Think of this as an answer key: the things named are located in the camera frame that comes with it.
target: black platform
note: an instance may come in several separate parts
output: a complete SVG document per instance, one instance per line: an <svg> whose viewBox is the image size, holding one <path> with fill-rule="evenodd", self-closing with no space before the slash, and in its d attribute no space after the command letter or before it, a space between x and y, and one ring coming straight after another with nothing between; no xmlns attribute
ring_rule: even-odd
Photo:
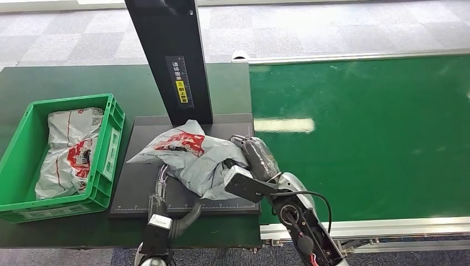
<svg viewBox="0 0 470 266"><path fill-rule="evenodd" d="M214 115L212 125L201 125L206 135L228 140L232 135L253 136L252 114ZM159 134L171 129L167 116L136 117L125 161L140 152ZM109 217L147 217L149 196L155 191L158 165L124 163L111 204ZM166 203L168 215L178 218L192 209L199 197L180 181L168 178ZM202 214L260 214L260 206L245 199L203 200Z"/></svg>

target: silver metal part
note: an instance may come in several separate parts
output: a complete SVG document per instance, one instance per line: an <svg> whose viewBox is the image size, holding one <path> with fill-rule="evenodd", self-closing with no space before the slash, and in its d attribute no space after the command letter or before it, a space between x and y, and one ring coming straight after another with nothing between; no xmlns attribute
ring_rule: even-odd
<svg viewBox="0 0 470 266"><path fill-rule="evenodd" d="M260 232L263 243L290 241L290 235L282 224L260 226ZM330 233L336 243L349 241L340 247L343 254L470 249L470 241L377 243L377 238L441 237L469 234L470 217L333 222Z"/></svg>
<svg viewBox="0 0 470 266"><path fill-rule="evenodd" d="M342 55L317 55L314 57L274 57L274 58L246 58L234 59L232 62L247 62L250 65L272 65L272 64L292 64L311 62L332 62L342 60L374 60L387 58L409 58L409 57L429 57L435 55L459 55L470 54L470 49L446 49L430 50L418 53L363 53L363 54L342 54Z"/></svg>
<svg viewBox="0 0 470 266"><path fill-rule="evenodd" d="M261 239L290 239L280 223L260 226L260 232ZM470 217L333 222L330 233L334 240L462 234L470 234Z"/></svg>
<svg viewBox="0 0 470 266"><path fill-rule="evenodd" d="M306 191L307 189L304 187L304 184L291 173L283 173L278 181L278 189L279 190L288 190L288 191ZM315 215L315 202L313 201L313 197L311 195L299 194L297 195L301 203L307 208L312 210Z"/></svg>
<svg viewBox="0 0 470 266"><path fill-rule="evenodd" d="M470 240L374 243L357 247L354 249L354 253L463 249L470 249Z"/></svg>
<svg viewBox="0 0 470 266"><path fill-rule="evenodd" d="M168 165L162 165L159 170L159 176L155 185L155 193L165 199L166 179L168 178Z"/></svg>
<svg viewBox="0 0 470 266"><path fill-rule="evenodd" d="M149 224L170 230L172 222L173 220L168 217L154 214L152 215L152 218L150 218Z"/></svg>
<svg viewBox="0 0 470 266"><path fill-rule="evenodd" d="M137 249L137 252L135 253L134 266L138 266L140 263L140 260L144 257L143 254L140 254L140 250L142 249L142 244L143 243L140 243L140 246ZM166 266L166 263L161 258L150 258L150 259L145 260L141 264L141 266Z"/></svg>
<svg viewBox="0 0 470 266"><path fill-rule="evenodd" d="M242 147L243 144L242 144L242 141L246 139L245 136L241 136L241 135L233 135L231 138L230 138L230 142L233 142L235 145L237 145L238 147Z"/></svg>

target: gray carpet tile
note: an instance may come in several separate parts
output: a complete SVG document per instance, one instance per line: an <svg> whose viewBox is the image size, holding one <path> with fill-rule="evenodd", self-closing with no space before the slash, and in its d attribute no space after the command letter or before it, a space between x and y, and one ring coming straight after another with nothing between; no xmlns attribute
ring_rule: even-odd
<svg viewBox="0 0 470 266"><path fill-rule="evenodd" d="M115 249L110 266L133 266L135 249ZM468 266L468 250L438 252L391 252L351 254L350 266ZM266 247L253 254L245 249L179 249L175 251L177 266L284 266L302 264L293 244Z"/></svg>
<svg viewBox="0 0 470 266"><path fill-rule="evenodd" d="M82 34L69 60L108 59L114 57L124 37L124 32Z"/></svg>
<svg viewBox="0 0 470 266"><path fill-rule="evenodd" d="M1 266L109 266L112 249L0 249Z"/></svg>

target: dark green table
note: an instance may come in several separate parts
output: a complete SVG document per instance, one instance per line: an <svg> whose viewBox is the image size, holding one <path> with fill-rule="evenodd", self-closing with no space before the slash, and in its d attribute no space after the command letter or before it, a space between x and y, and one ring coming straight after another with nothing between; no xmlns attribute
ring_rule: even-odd
<svg viewBox="0 0 470 266"><path fill-rule="evenodd" d="M251 111L248 64L209 64L215 114ZM0 73L0 156L29 103L113 93L126 112L117 178L136 116L166 115L147 65L5 68ZM106 213L23 224L0 221L0 247L137 247L146 221L109 220ZM202 217L175 247L259 247L258 216Z"/></svg>
<svg viewBox="0 0 470 266"><path fill-rule="evenodd" d="M413 234L418 218L464 217L440 220L440 228L452 221L455 227L432 231L470 232L470 55L314 61L249 67L256 135L282 170L327 196L333 220L346 221L337 224L349 231L348 221L411 219L417 221L408 223ZM214 112L231 112L243 102L233 100L237 90L248 85L247 76L236 73L247 66L209 64L207 70ZM27 104L38 99L113 92L126 112L128 136L132 117L165 112L148 72L139 65L4 69L2 151ZM259 222L278 223L269 206L262 207ZM85 223L95 226L70 233ZM204 218L176 246L255 247L258 225L258 217ZM103 213L16 226L0 222L0 247L136 246L143 226L110 222Z"/></svg>

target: black metal stand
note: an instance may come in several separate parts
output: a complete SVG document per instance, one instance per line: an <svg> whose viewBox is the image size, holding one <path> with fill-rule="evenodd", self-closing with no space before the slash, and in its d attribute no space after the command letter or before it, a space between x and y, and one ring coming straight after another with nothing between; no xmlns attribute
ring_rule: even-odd
<svg viewBox="0 0 470 266"><path fill-rule="evenodd" d="M125 0L171 123L212 124L195 0Z"/></svg>

